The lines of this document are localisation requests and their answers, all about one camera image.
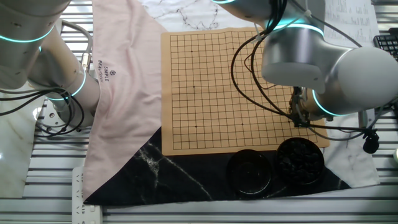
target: black marble cloth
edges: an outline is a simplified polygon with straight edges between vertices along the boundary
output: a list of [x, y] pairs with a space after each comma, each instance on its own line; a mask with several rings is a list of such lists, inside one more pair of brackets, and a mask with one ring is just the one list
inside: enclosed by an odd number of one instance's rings
[[[237, 194], [226, 179], [226, 166], [233, 153], [163, 156], [159, 130], [126, 165], [85, 203], [94, 205], [155, 205], [173, 202], [249, 200], [316, 194], [350, 187], [329, 169], [313, 187], [296, 187], [283, 182], [272, 171], [270, 189], [258, 198]], [[272, 164], [275, 151], [261, 152]]]

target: table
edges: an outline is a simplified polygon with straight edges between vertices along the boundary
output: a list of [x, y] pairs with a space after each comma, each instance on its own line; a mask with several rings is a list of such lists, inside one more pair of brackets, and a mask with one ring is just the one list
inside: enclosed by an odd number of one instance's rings
[[[377, 1], [379, 29], [386, 34], [398, 26], [398, 0]], [[93, 31], [91, 1], [72, 1], [62, 19], [77, 22]], [[62, 37], [80, 58], [86, 40], [65, 27]], [[398, 166], [392, 153], [398, 147], [398, 127], [389, 112], [376, 125], [381, 129], [380, 150], [373, 155], [381, 185], [295, 198], [252, 202], [203, 202], [155, 205], [136, 208], [105, 207], [104, 223], [136, 222], [378, 222], [398, 220]], [[37, 138], [23, 199], [0, 199], [0, 223], [71, 223], [72, 169], [82, 166], [88, 136]]]

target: wire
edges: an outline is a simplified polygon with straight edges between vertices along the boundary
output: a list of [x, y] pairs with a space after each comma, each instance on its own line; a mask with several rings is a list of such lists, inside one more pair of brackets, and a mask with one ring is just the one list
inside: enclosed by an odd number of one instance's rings
[[[306, 10], [296, 1], [296, 0], [290, 0], [292, 1], [293, 4], [295, 4], [300, 10], [302, 10], [303, 12], [305, 12]], [[334, 27], [333, 25], [311, 15], [312, 18], [314, 18], [316, 21], [322, 23], [323, 25], [333, 29], [334, 31], [336, 31], [337, 33], [341, 34], [343, 37], [347, 38], [349, 41], [351, 41], [352, 43], [354, 43], [355, 45], [357, 45], [358, 47], [362, 47], [361, 44], [359, 44], [356, 40], [354, 40], [352, 37], [350, 37], [349, 35], [345, 34], [343, 31], [337, 29], [336, 27]]]
[[[68, 121], [65, 123], [65, 125], [63, 126], [63, 128], [60, 130], [60, 131], [58, 131], [57, 133], [52, 133], [51, 135], [49, 135], [49, 136], [40, 136], [40, 135], [37, 135], [37, 134], [35, 134], [34, 136], [35, 137], [52, 137], [52, 136], [56, 136], [56, 135], [58, 135], [58, 134], [62, 134], [62, 132], [64, 132], [66, 129], [67, 129], [67, 127], [69, 126], [69, 124], [70, 124], [70, 122], [72, 121], [72, 107], [70, 106], [70, 103], [69, 103], [69, 99], [70, 98], [67, 98], [66, 97], [66, 95], [65, 96], [62, 96], [63, 97], [63, 100], [66, 102], [66, 104], [68, 105], [68, 109], [69, 109], [69, 118], [68, 118]], [[40, 127], [40, 126], [38, 126], [38, 125], [36, 125], [36, 127], [37, 128], [39, 128], [39, 129], [41, 129], [42, 131], [43, 131], [43, 129]]]
[[[72, 107], [72, 119], [75, 117], [75, 109], [73, 107], [73, 104], [71, 104], [71, 101], [69, 101], [68, 103], [65, 104], [66, 108], [64, 108], [63, 110], [56, 110], [57, 112], [64, 112], [66, 109], [69, 109], [69, 106], [71, 105]], [[59, 125], [49, 125], [49, 124], [45, 124], [39, 120], [36, 121], [36, 127], [38, 127], [39, 129], [41, 128], [39, 125], [45, 126], [46, 128], [60, 128], [63, 127], [64, 124], [59, 124]]]
[[339, 131], [344, 132], [344, 133], [355, 133], [355, 132], [358, 132], [358, 131], [344, 131], [344, 130], [339, 130]]
[[[249, 56], [247, 56], [247, 57], [244, 59], [243, 64], [244, 64], [244, 66], [245, 66], [250, 72], [252, 72], [251, 69], [250, 69], [250, 68], [248, 67], [248, 65], [246, 64], [246, 62], [247, 62], [247, 60], [249, 59], [250, 56], [251, 56], [251, 54], [249, 54]], [[273, 87], [275, 87], [275, 86], [277, 86], [277, 85], [272, 85], [272, 86], [267, 87], [267, 88], [264, 88], [263, 86], [261, 86], [261, 88], [262, 88], [263, 90], [269, 90], [270, 88], [273, 88]]]
[[[261, 36], [262, 36], [262, 39], [257, 43], [258, 45], [262, 42], [262, 40], [264, 40], [264, 38], [265, 38], [268, 34], [270, 34], [270, 33], [274, 30], [274, 28], [278, 25], [278, 23], [279, 23], [280, 20], [282, 19], [282, 16], [283, 16], [284, 11], [285, 11], [285, 9], [286, 9], [287, 0], [283, 0], [283, 1], [282, 1], [282, 0], [280, 0], [280, 1], [272, 1], [271, 3], [272, 3], [271, 18], [270, 18], [270, 20], [268, 21], [267, 29], [264, 30], [264, 31], [262, 31], [262, 32], [260, 32], [260, 34], [258, 34], [258, 35], [261, 35]], [[281, 109], [279, 109], [275, 104], [273, 104], [273, 102], [265, 95], [265, 93], [264, 93], [263, 91], [262, 91], [262, 93], [263, 93], [264, 97], [268, 98], [268, 102], [269, 102], [272, 106], [274, 106], [275, 108], [277, 108], [277, 111], [276, 111], [276, 110], [273, 110], [273, 109], [270, 109], [270, 108], [267, 108], [267, 107], [265, 107], [265, 106], [263, 106], [263, 105], [261, 105], [261, 104], [255, 102], [254, 100], [250, 99], [250, 97], [246, 96], [246, 95], [240, 90], [240, 88], [238, 87], [238, 84], [236, 83], [236, 80], [235, 80], [235, 77], [234, 77], [234, 64], [235, 64], [235, 61], [236, 61], [236, 57], [239, 55], [239, 53], [240, 53], [240, 51], [243, 49], [243, 47], [245, 47], [248, 43], [250, 43], [250, 42], [252, 42], [254, 39], [256, 39], [256, 37], [257, 37], [258, 35], [254, 36], [254, 37], [251, 37], [249, 40], [245, 41], [245, 43], [243, 43], [243, 44], [236, 50], [236, 52], [235, 52], [235, 54], [234, 54], [234, 57], [233, 57], [233, 59], [232, 59], [232, 61], [231, 61], [231, 79], [232, 79], [232, 82], [233, 82], [233, 84], [234, 84], [236, 90], [237, 90], [243, 97], [245, 97], [245, 99], [249, 100], [251, 103], [254, 103], [256, 106], [259, 106], [259, 107], [261, 107], [261, 108], [263, 108], [263, 109], [265, 109], [265, 110], [267, 110], [267, 111], [271, 111], [271, 112], [273, 112], [273, 113], [276, 113], [276, 114], [279, 114], [279, 115], [282, 115], [282, 116], [288, 116], [285, 112], [283, 112], [283, 111], [282, 111]]]
[[33, 93], [33, 92], [37, 92], [37, 91], [47, 91], [47, 90], [63, 90], [65, 93], [67, 92], [66, 89], [61, 88], [61, 87], [50, 87], [50, 88], [42, 88], [42, 89], [34, 89], [34, 90], [26, 90], [26, 91], [7, 91], [7, 90], [1, 90], [0, 89], [0, 93], [5, 93], [5, 94], [24, 94], [24, 93]]
[[[300, 116], [300, 119], [301, 119], [303, 122], [305, 122], [305, 118], [303, 117], [303, 114], [302, 114], [301, 111], [300, 111], [299, 105], [296, 104], [295, 107], [296, 107], [296, 110], [297, 110], [297, 112], [298, 112], [298, 115]], [[362, 136], [362, 135], [364, 134], [363, 132], [361, 132], [361, 133], [356, 134], [356, 135], [354, 135], [354, 136], [351, 136], [351, 137], [349, 137], [349, 138], [337, 139], [337, 138], [330, 138], [330, 137], [328, 137], [328, 136], [324, 136], [324, 135], [318, 133], [317, 131], [315, 131], [315, 130], [314, 130], [313, 128], [311, 128], [311, 127], [307, 127], [307, 128], [308, 128], [311, 132], [313, 132], [314, 134], [316, 134], [317, 136], [320, 136], [321, 138], [324, 138], [324, 139], [327, 139], [327, 140], [331, 140], [331, 141], [348, 141], [348, 140], [351, 140], [351, 139], [358, 138], [358, 137], [360, 137], [360, 136]]]
[[22, 105], [18, 106], [17, 108], [14, 108], [14, 109], [9, 110], [9, 111], [6, 111], [6, 112], [1, 112], [1, 113], [0, 113], [0, 116], [4, 116], [4, 115], [7, 115], [7, 114], [11, 114], [11, 113], [13, 113], [13, 112], [19, 111], [20, 109], [22, 109], [23, 107], [25, 107], [25, 106], [28, 105], [29, 103], [31, 103], [31, 102], [33, 102], [33, 101], [39, 99], [41, 96], [44, 96], [44, 95], [46, 95], [46, 94], [47, 94], [47, 93], [40, 93], [38, 96], [35, 96], [35, 97], [33, 97], [32, 99], [26, 101], [25, 103], [23, 103]]
[[[290, 24], [287, 24], [287, 25], [286, 25], [285, 27], [283, 27], [282, 29], [285, 29], [286, 27], [288, 27], [289, 25], [291, 25], [292, 23], [294, 23], [295, 21], [297, 21], [297, 20], [299, 20], [299, 19], [300, 19], [300, 18], [297, 18], [296, 20], [292, 21]], [[266, 35], [262, 38], [261, 41], [263, 41], [263, 40], [267, 37], [267, 35], [268, 35], [268, 34], [266, 34]], [[258, 79], [257, 79], [257, 77], [256, 77], [256, 74], [254, 73], [254, 57], [255, 57], [256, 50], [257, 50], [258, 46], [261, 44], [261, 41], [259, 41], [259, 42], [256, 44], [256, 46], [253, 48], [252, 53], [245, 59], [245, 66], [246, 66], [246, 68], [252, 73], [253, 79], [254, 79], [254, 81], [256, 82], [256, 85], [257, 85], [259, 91], [260, 91], [260, 92], [262, 93], [262, 95], [267, 99], [267, 101], [268, 101], [278, 112], [280, 112], [279, 114], [284, 115], [284, 116], [286, 116], [287, 118], [293, 120], [293, 119], [292, 119], [289, 115], [287, 115], [286, 113], [281, 113], [281, 110], [280, 110], [275, 104], [273, 104], [273, 102], [271, 102], [270, 99], [268, 99], [268, 97], [266, 96], [266, 94], [265, 94], [265, 93], [263, 92], [263, 90], [262, 90], [263, 87], [260, 86], [259, 81], [258, 81]], [[246, 60], [247, 60], [249, 57], [251, 57], [251, 68], [248, 68], [248, 66], [246, 65]], [[347, 127], [317, 126], [317, 125], [315, 125], [315, 124], [308, 124], [308, 123], [301, 124], [301, 125], [304, 125], [304, 126], [309, 127], [309, 128], [313, 127], [313, 128], [339, 129], [339, 130], [348, 129], [348, 130], [352, 130], [352, 131], [361, 131], [361, 132], [363, 132], [363, 131], [366, 130], [366, 129], [364, 129], [364, 128], [347, 128]]]
[[352, 131], [352, 132], [365, 132], [365, 131], [369, 131], [369, 129], [376, 124], [377, 120], [381, 117], [381, 114], [382, 114], [382, 111], [384, 110], [384, 108], [385, 108], [385, 105], [380, 107], [380, 109], [379, 109], [374, 121], [367, 128], [335, 127], [335, 126], [309, 124], [309, 123], [306, 123], [306, 122], [305, 123], [301, 122], [300, 124], [303, 125], [303, 127], [306, 127], [306, 128], [307, 127], [311, 127], [311, 128], [322, 128], [322, 129], [334, 129], [334, 130], [339, 130], [339, 131], [348, 130], [348, 131]]
[[52, 90], [45, 90], [45, 91], [37, 91], [36, 93], [32, 93], [29, 95], [24, 95], [24, 96], [18, 96], [18, 97], [10, 97], [10, 98], [0, 98], [0, 101], [12, 101], [12, 100], [23, 100], [32, 96], [36, 96], [39, 95], [41, 93], [47, 94], [47, 93], [51, 93]]
[[[289, 25], [291, 25], [291, 24], [293, 24], [294, 22], [298, 21], [301, 17], [296, 18], [296, 19], [293, 20], [292, 22], [286, 24], [285, 26], [283, 26], [283, 28], [281, 28], [281, 30], [285, 29], [285, 28], [288, 27]], [[264, 93], [264, 91], [263, 91], [264, 88], [261, 86], [259, 80], [257, 79], [256, 73], [254, 72], [254, 57], [256, 56], [257, 48], [260, 46], [261, 42], [262, 42], [269, 34], [266, 34], [266, 35], [264, 36], [264, 38], [263, 38], [261, 41], [257, 42], [256, 45], [254, 46], [254, 48], [253, 48], [253, 50], [252, 50], [252, 53], [251, 53], [251, 55], [250, 55], [250, 57], [251, 57], [251, 63], [250, 63], [250, 69], [248, 69], [248, 70], [252, 73], [252, 77], [253, 77], [254, 82], [256, 83], [256, 85], [257, 85], [259, 91], [261, 92], [261, 94], [263, 95], [263, 97], [269, 102], [269, 104], [272, 105], [272, 106], [273, 106], [278, 112], [280, 112], [283, 116], [285, 116], [285, 117], [287, 117], [287, 118], [289, 118], [289, 119], [292, 119], [290, 115], [288, 115], [287, 113], [285, 113], [284, 111], [282, 111], [278, 106], [276, 106], [276, 105], [274, 104], [274, 102], [272, 102], [272, 101], [268, 98], [268, 96], [267, 96], [267, 95]]]
[[88, 44], [87, 44], [87, 48], [86, 48], [85, 53], [90, 53], [91, 52], [91, 48], [93, 47], [93, 38], [92, 38], [92, 36], [90, 35], [90, 33], [87, 30], [85, 30], [84, 28], [82, 28], [81, 26], [79, 26], [79, 25], [77, 25], [75, 23], [68, 22], [66, 20], [62, 20], [62, 25], [65, 25], [67, 27], [70, 27], [72, 29], [75, 29], [75, 30], [78, 30], [78, 31], [82, 32], [88, 39]]

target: pink fabric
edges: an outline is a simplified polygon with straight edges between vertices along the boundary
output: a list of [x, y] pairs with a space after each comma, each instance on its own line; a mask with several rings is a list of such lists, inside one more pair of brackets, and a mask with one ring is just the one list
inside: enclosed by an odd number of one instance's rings
[[90, 133], [83, 198], [100, 188], [160, 128], [160, 35], [137, 0], [94, 0], [93, 63], [101, 96]]

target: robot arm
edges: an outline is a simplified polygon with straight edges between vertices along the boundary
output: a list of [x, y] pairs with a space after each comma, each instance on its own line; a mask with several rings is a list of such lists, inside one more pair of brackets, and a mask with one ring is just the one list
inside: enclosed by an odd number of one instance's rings
[[[84, 109], [84, 126], [92, 125], [100, 88], [62, 40], [55, 21], [70, 0], [3, 0], [0, 2], [0, 88], [20, 88], [27, 80], [35, 88], [64, 88]], [[83, 64], [90, 63], [83, 54]], [[55, 93], [47, 95], [65, 122], [69, 111]], [[72, 103], [72, 126], [81, 120]]]
[[[261, 0], [213, 0], [235, 16], [266, 28], [272, 2]], [[397, 62], [385, 51], [331, 45], [323, 38], [323, 24], [302, 17], [305, 5], [324, 20], [325, 2], [287, 1], [277, 30], [264, 41], [262, 77], [278, 85], [302, 87], [300, 111], [309, 119], [341, 116], [383, 106], [398, 93]]]

